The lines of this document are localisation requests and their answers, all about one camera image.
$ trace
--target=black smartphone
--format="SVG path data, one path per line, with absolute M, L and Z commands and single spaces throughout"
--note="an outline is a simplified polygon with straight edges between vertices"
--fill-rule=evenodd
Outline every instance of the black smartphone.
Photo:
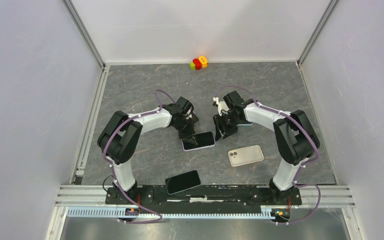
M 211 148 L 216 145 L 216 140 L 214 139 L 214 135 L 211 131 L 195 134 L 195 137 L 198 145 L 182 141 L 183 150 L 187 152 L 191 150 Z
M 189 171 L 165 180 L 168 194 L 176 194 L 201 185 L 200 177 L 196 170 Z

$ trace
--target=gray table surface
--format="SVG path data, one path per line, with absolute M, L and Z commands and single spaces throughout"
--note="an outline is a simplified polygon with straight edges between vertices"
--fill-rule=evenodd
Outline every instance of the gray table surface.
M 251 90 L 258 101 L 283 111 L 305 111 L 318 137 L 322 136 L 314 116 L 304 82 L 294 62 L 212 63 L 201 70 L 190 70 L 187 64 L 153 64 L 111 66 L 96 121 L 93 141 L 85 168 L 83 185 L 100 185 L 111 175 L 108 164 L 96 142 L 113 113 L 141 113 L 158 106 L 155 89 L 180 96 L 192 102 L 200 121 L 197 133 L 215 127 L 213 96 L 225 85 L 240 85 Z M 225 89 L 219 97 L 233 91 Z M 238 90 L 244 99 L 247 93 Z M 171 101 L 161 95 L 164 104 Z M 332 184 L 333 171 L 321 139 L 321 159 L 305 168 L 300 183 Z M 259 145 L 264 161 L 232 167 L 228 151 Z M 202 184 L 268 184 L 276 173 L 280 155 L 275 135 L 270 130 L 254 125 L 240 127 L 238 133 L 219 140 L 215 147 L 185 152 L 173 127 L 159 128 L 143 134 L 131 158 L 133 174 L 138 184 L 163 185 L 165 179 L 197 170 Z
M 309 213 L 292 210 L 291 220 Z M 124 225 L 114 218 L 68 217 L 62 240 L 349 240 L 340 208 L 319 209 L 309 219 L 275 226 L 266 219 L 163 219 Z

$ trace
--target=beige phone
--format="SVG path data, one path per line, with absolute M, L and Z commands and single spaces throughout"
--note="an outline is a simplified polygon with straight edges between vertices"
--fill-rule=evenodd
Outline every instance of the beige phone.
M 258 145 L 230 150 L 228 155 L 230 164 L 233 167 L 252 164 L 264 160 L 263 152 Z

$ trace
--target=colorful toy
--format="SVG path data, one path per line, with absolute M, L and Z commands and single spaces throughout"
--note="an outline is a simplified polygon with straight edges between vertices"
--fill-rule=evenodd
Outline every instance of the colorful toy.
M 200 70 L 201 68 L 206 67 L 208 67 L 208 60 L 205 56 L 195 58 L 191 63 L 189 63 L 190 70 Z

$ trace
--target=white arm segment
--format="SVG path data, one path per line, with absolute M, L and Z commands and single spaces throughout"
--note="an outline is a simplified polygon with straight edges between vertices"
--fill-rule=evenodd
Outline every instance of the white arm segment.
M 276 122 L 278 119 L 285 118 L 283 116 L 280 116 L 279 114 L 259 108 L 254 103 L 247 105 L 243 112 L 245 113 L 245 118 L 247 121 L 259 124 L 272 131 L 275 131 L 273 123 Z M 291 112 L 289 111 L 284 111 L 283 113 L 288 115 L 291 114 Z M 308 158 L 303 159 L 298 165 L 295 166 L 293 164 L 287 163 L 282 158 L 280 160 L 279 168 L 273 177 L 273 183 L 276 185 L 276 187 L 279 188 L 279 190 L 281 191 L 287 190 L 292 187 L 292 181 L 294 180 L 298 169 L 301 167 L 301 164 L 307 160 Z
M 144 112 L 137 114 L 129 114 L 128 116 L 131 118 L 139 114 L 143 115 Z M 154 129 L 168 127 L 171 120 L 172 115 L 164 108 L 161 109 L 159 113 L 141 116 L 139 118 L 134 119 L 134 121 L 139 122 L 143 126 L 142 131 L 140 132 L 141 135 Z M 117 165 L 114 164 L 114 161 L 109 156 L 107 156 L 107 158 L 112 161 L 112 167 L 114 168 L 115 176 L 118 179 L 121 188 L 123 188 L 124 191 L 128 191 L 131 187 L 133 187 L 133 185 L 135 185 L 136 182 L 132 172 L 132 161 L 129 160 L 125 163 Z

